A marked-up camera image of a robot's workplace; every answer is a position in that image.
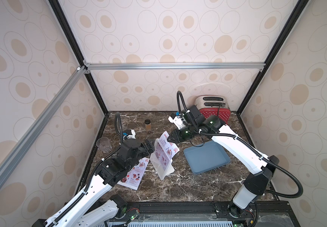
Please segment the new special menu sheet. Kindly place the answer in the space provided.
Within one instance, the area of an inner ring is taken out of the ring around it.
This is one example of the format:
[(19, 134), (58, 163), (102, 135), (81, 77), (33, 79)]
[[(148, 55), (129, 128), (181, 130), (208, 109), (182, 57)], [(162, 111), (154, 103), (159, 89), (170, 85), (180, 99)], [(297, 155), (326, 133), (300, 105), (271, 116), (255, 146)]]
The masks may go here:
[(158, 142), (167, 154), (169, 158), (172, 158), (179, 152), (179, 148), (175, 143), (170, 143), (167, 141), (167, 138), (169, 137), (169, 133), (165, 131), (160, 138), (158, 138)]

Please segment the old menu sheet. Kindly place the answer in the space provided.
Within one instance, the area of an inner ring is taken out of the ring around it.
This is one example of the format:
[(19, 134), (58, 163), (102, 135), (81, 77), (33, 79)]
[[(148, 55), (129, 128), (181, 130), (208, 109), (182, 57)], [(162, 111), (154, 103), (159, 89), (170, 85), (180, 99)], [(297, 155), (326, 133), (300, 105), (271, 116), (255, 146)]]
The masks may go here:
[(146, 171), (146, 168), (149, 164), (150, 159), (149, 158), (142, 158), (139, 160), (139, 163), (134, 166), (127, 174), (126, 176), (118, 182), (119, 185), (128, 187), (133, 190), (137, 190), (141, 180), (143, 178), (143, 175)]

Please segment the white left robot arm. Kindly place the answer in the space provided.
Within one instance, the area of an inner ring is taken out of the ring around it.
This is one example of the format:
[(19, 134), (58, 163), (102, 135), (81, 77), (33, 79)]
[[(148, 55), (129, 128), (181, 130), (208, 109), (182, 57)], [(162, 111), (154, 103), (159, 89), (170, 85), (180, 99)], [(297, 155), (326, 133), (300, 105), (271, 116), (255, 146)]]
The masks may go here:
[(48, 219), (38, 219), (35, 227), (95, 227), (114, 217), (123, 217), (127, 203), (114, 195), (106, 203), (91, 207), (109, 192), (129, 171), (155, 150), (149, 140), (140, 142), (135, 132), (123, 130), (120, 113), (115, 114), (115, 130), (119, 135), (118, 148), (102, 159), (94, 168), (87, 184), (63, 208)]

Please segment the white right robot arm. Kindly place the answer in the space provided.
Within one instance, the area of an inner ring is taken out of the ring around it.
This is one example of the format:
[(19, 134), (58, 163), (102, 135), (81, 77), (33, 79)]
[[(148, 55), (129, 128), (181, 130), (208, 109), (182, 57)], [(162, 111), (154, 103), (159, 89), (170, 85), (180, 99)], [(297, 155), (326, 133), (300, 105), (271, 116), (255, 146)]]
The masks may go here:
[[(218, 116), (211, 115), (206, 118), (195, 105), (187, 107), (180, 91), (177, 92), (176, 97), (178, 111), (173, 113), (169, 120), (177, 128), (170, 133), (168, 142), (180, 144), (196, 136), (206, 136), (239, 159), (250, 172), (243, 186), (228, 205), (228, 212), (233, 218), (241, 217), (249, 204), (256, 202), (263, 194), (273, 194), (289, 199), (299, 198), (303, 195), (304, 189), (301, 182), (293, 174), (279, 166), (279, 159), (276, 156), (269, 157), (258, 151), (234, 133)], [(276, 170), (294, 181), (298, 188), (295, 194), (282, 194), (267, 189)]]

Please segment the spice jar with black lid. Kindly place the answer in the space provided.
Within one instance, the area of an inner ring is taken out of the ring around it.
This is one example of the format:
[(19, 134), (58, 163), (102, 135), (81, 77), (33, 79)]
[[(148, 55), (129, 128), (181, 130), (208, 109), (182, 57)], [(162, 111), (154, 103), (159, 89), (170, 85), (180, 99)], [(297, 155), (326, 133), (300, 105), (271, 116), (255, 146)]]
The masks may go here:
[(150, 119), (145, 119), (144, 124), (145, 124), (146, 131), (151, 132), (151, 130), (152, 130), (151, 120)]

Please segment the blue-grey plastic tray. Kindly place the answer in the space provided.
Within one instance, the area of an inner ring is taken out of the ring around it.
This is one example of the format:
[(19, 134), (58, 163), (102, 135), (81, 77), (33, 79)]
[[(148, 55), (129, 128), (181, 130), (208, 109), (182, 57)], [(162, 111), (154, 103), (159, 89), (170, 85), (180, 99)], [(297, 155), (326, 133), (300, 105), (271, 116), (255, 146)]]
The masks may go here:
[(201, 147), (184, 149), (184, 156), (192, 173), (198, 175), (222, 167), (231, 162), (226, 150), (214, 141), (206, 142)]

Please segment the red polka dot toaster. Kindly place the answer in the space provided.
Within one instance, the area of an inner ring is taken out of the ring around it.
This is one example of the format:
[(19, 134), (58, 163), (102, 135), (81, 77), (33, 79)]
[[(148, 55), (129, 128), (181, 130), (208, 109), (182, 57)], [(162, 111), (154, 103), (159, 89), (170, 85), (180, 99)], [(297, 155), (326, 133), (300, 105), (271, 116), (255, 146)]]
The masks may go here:
[(194, 105), (205, 118), (216, 115), (226, 123), (230, 119), (231, 110), (224, 96), (199, 96)]

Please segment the clear plastic cup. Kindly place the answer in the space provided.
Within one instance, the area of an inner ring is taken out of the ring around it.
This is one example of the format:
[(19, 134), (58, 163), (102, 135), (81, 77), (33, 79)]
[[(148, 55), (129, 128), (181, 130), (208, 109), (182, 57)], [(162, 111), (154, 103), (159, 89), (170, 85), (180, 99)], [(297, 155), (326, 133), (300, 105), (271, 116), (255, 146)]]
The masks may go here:
[(101, 137), (96, 141), (96, 146), (104, 154), (108, 154), (112, 150), (112, 145), (107, 137)]

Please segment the aluminium crossbar back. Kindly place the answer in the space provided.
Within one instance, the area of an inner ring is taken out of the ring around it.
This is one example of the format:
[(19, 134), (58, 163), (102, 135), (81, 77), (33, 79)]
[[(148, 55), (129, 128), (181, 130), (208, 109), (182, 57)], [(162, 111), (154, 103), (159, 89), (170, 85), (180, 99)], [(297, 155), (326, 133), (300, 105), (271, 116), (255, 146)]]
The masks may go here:
[(87, 63), (87, 70), (207, 70), (263, 69), (264, 62), (189, 62), (189, 63)]

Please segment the aluminium crossbar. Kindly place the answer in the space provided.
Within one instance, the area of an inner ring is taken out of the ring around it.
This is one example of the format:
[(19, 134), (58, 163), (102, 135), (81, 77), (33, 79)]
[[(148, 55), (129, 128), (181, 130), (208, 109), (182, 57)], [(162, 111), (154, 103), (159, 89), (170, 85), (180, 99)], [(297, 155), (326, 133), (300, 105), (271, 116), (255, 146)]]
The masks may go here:
[(23, 137), (17, 142), (11, 153), (0, 164), (0, 189), (21, 162), (27, 151), (31, 148), (37, 137), (41, 134), (47, 123), (52, 119), (58, 108), (70, 94), (71, 90), (81, 76), (87, 71), (86, 66), (80, 66), (75, 70), (69, 80), (64, 84), (56, 96), (48, 103), (37, 120), (30, 126)]
[(87, 63), (87, 70), (207, 70), (263, 69), (264, 62), (189, 62), (189, 63)]

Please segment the aluminium crossbar left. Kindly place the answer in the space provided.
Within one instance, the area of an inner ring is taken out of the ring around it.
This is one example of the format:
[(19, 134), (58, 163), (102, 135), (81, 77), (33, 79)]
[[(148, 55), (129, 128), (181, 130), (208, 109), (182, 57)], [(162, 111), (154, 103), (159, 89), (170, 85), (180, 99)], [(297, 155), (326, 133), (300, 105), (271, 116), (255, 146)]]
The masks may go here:
[(71, 90), (81, 76), (87, 71), (86, 66), (80, 66), (75, 70), (69, 80), (64, 84), (56, 96), (48, 103), (37, 120), (30, 126), (23, 137), (17, 142), (11, 153), (0, 164), (0, 189), (21, 162), (27, 151), (31, 148), (37, 137), (41, 134), (47, 123), (52, 119), (58, 108), (70, 94)]

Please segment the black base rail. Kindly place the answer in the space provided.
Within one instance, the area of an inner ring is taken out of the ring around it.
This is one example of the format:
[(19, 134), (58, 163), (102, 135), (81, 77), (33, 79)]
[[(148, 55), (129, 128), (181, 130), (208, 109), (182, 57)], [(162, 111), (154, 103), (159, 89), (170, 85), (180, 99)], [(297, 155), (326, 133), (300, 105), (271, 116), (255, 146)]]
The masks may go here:
[(129, 202), (126, 214), (116, 204), (97, 202), (76, 227), (298, 227), (300, 224), (286, 201), (250, 204), (241, 217), (227, 210), (228, 202)]

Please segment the black vertical frame post left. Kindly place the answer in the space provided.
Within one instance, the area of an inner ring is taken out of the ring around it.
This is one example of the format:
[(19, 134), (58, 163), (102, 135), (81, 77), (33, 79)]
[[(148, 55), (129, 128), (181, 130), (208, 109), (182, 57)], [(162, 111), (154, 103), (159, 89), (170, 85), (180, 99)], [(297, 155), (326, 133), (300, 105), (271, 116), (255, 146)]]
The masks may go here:
[[(62, 28), (63, 30), (63, 33), (65, 35), (65, 38), (67, 39), (72, 51), (73, 51), (73, 54), (74, 56), (76, 57), (78, 63), (79, 63), (79, 66), (87, 66), (87, 63), (85, 61), (85, 58), (82, 54), (82, 51), (79, 47), (79, 44), (75, 38), (75, 35), (73, 34), (73, 31), (68, 23), (68, 20), (63, 12), (63, 8), (62, 6), (60, 5), (59, 1), (56, 1), (56, 0), (48, 0), (48, 3), (49, 5), (51, 6), (52, 8), (52, 11), (60, 25), (60, 27)], [(107, 115), (109, 113), (103, 99), (102, 99), (102, 96), (98, 90), (98, 86), (97, 86), (97, 83), (95, 82), (92, 74), (90, 73), (90, 71), (88, 70), (87, 73), (85, 73), (85, 77), (93, 91), (93, 94), (95, 95), (95, 98), (97, 99), (98, 101), (98, 104), (101, 108), (101, 110), (103, 111), (103, 113), (105, 115)]]

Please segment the black vertical frame post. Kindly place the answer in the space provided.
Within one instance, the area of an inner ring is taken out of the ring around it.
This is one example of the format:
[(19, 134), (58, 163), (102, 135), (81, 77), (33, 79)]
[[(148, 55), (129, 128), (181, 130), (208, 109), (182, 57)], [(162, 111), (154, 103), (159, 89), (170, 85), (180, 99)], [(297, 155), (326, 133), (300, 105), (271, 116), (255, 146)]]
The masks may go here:
[[(63, 33), (65, 35), (65, 38), (67, 39), (72, 51), (73, 51), (73, 54), (74, 56), (76, 57), (78, 63), (79, 63), (79, 66), (87, 66), (87, 63), (85, 61), (85, 58), (82, 54), (82, 51), (79, 47), (79, 44), (75, 38), (75, 35), (73, 34), (73, 31), (68, 23), (68, 20), (63, 12), (63, 8), (62, 6), (60, 5), (59, 1), (56, 1), (56, 0), (48, 0), (48, 3), (49, 5), (51, 6), (52, 8), (52, 11), (60, 25), (60, 27), (62, 28), (63, 30)], [(101, 110), (103, 111), (103, 113), (105, 115), (107, 115), (109, 113), (103, 99), (102, 99), (102, 96), (98, 90), (98, 86), (97, 86), (97, 83), (95, 82), (92, 74), (90, 73), (90, 71), (88, 70), (87, 73), (85, 73), (85, 77), (93, 91), (93, 94), (95, 95), (95, 98), (97, 99), (98, 101), (98, 104), (101, 108)]]
[(266, 72), (269, 70), (271, 64), (275, 60), (275, 58), (278, 55), (280, 49), (282, 48), (283, 44), (285, 43), (285, 41), (289, 37), (291, 31), (295, 27), (295, 24), (297, 23), (297, 21), (300, 19), (300, 16), (302, 15), (303, 11), (305, 10), (305, 8), (306, 8), (306, 6), (308, 5), (309, 2), (310, 2), (309, 0), (297, 1), (293, 11), (289, 15), (289, 18), (285, 22), (284, 27), (282, 28), (277, 40), (275, 41), (272, 49), (270, 50), (267, 58), (265, 59), (264, 68), (262, 70), (260, 70), (259, 73), (257, 74), (257, 76), (256, 76), (254, 82), (252, 83), (250, 89), (248, 90), (244, 100), (242, 101), (241, 105), (239, 106), (239, 108), (238, 108), (238, 110), (236, 112), (237, 116), (240, 116), (244, 112), (244, 110), (245, 110), (246, 106), (248, 105), (250, 99), (252, 98), (253, 94), (257, 90), (257, 88), (260, 85), (262, 79), (264, 78)]

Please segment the black vertical frame post right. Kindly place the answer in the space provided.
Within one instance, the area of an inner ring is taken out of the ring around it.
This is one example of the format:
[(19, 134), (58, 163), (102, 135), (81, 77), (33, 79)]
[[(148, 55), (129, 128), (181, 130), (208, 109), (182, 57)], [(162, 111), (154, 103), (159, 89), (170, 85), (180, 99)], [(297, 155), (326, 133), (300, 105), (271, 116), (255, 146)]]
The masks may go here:
[(306, 6), (308, 5), (309, 2), (310, 2), (309, 0), (297, 1), (293, 11), (289, 15), (289, 18), (285, 22), (284, 27), (282, 28), (277, 40), (275, 41), (272, 49), (270, 50), (267, 58), (265, 59), (264, 68), (262, 70), (260, 70), (259, 73), (257, 74), (257, 76), (256, 76), (254, 82), (252, 83), (250, 89), (248, 90), (244, 100), (242, 101), (241, 105), (239, 106), (239, 108), (238, 108), (238, 110), (236, 112), (237, 116), (240, 116), (244, 112), (244, 110), (245, 110), (246, 106), (248, 105), (250, 99), (252, 98), (253, 94), (257, 90), (257, 88), (260, 85), (262, 79), (264, 78), (266, 72), (269, 70), (271, 64), (275, 60), (275, 58), (278, 55), (280, 49), (282, 48), (283, 44), (285, 43), (285, 41), (289, 37), (291, 31), (295, 27), (295, 24), (297, 23), (297, 21), (300, 19), (300, 16), (302, 15), (303, 11), (305, 10), (305, 8), (306, 8)]

